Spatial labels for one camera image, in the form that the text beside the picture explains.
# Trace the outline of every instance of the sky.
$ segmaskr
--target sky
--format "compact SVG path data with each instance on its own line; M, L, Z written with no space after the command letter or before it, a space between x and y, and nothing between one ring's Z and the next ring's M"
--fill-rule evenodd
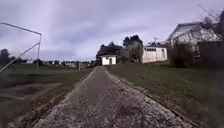
M102 44L122 45L138 34L144 44L164 41L178 23L218 13L224 0L0 0L0 21L41 32L43 60L91 60ZM12 55L30 48L39 36L0 25L0 49ZM24 55L35 58L37 48Z

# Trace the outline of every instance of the ground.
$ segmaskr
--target ground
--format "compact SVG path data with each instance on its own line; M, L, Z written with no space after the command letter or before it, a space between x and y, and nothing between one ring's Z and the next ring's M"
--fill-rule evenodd
M159 103L199 127L224 122L224 70L150 67L139 64L108 66L109 71L143 87Z
M190 128L131 83L96 67L34 128Z
M0 128L15 121L17 127L31 127L72 90L89 70L12 66L0 73Z

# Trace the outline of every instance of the gravel path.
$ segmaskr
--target gravel path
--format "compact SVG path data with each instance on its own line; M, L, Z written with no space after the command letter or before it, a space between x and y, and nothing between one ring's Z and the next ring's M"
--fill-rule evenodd
M190 128L170 110L103 67L89 76L34 128Z

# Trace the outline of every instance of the shed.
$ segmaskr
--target shed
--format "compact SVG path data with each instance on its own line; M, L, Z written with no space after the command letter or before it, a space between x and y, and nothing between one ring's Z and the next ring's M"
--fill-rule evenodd
M143 49L142 63L150 63L167 60L167 49L165 47L145 46Z
M116 55L103 55L100 56L102 60L102 65L115 65Z

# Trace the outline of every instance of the green grass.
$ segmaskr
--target green grass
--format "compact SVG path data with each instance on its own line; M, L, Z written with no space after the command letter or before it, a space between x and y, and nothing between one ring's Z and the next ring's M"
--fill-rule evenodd
M20 127L31 127L35 121L43 116L50 108L60 102L63 97L72 90L73 85L80 80L91 69L78 72L76 69L59 67L40 67L38 72L33 67L10 67L0 73L0 93L2 90L9 91L7 95L13 94L11 89L21 88L17 92L20 95L36 95L38 91L50 88L44 94L34 99L14 99L1 97L0 95L0 127L6 127L7 123L21 115L25 115ZM46 87L49 84L59 86Z
M138 64L108 69L148 91L155 100L200 126L224 121L224 70L149 67Z

